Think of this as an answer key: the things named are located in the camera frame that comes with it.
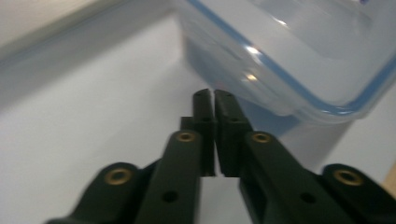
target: black metal bracket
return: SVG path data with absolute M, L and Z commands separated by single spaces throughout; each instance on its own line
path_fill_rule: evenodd
M 255 224 L 395 224 L 396 201 L 368 176 L 342 164 L 315 175 L 271 134 L 254 132 L 235 97 L 193 95 L 163 157 L 144 169 L 115 163 L 91 182 L 68 217 L 48 224 L 192 224 L 200 176 L 213 176 L 215 142 L 221 172 L 239 177 Z

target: plastic food container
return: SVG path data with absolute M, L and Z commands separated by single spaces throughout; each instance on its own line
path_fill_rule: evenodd
M 176 0 L 213 87 L 317 124 L 359 119 L 396 75 L 394 0 Z

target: transparent plastic container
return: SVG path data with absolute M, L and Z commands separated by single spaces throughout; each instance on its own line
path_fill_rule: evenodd
M 394 0 L 176 0 L 214 88 L 318 124 L 362 118 L 396 77 Z

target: container lid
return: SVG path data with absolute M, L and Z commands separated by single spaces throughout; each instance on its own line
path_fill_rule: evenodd
M 396 74 L 396 1 L 190 2 L 320 113 L 364 114 Z

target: white table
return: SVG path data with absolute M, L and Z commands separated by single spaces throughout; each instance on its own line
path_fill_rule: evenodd
M 0 64 L 0 223 L 65 216 L 100 169 L 146 166 L 191 115 L 207 86 L 183 62 L 175 16 L 131 22 L 132 7 Z M 280 139 L 313 171 L 342 162 L 382 181 L 396 158 L 394 114 L 396 86 L 365 119 L 299 124 Z M 236 179 L 205 178 L 201 213 L 200 223 L 249 223 Z

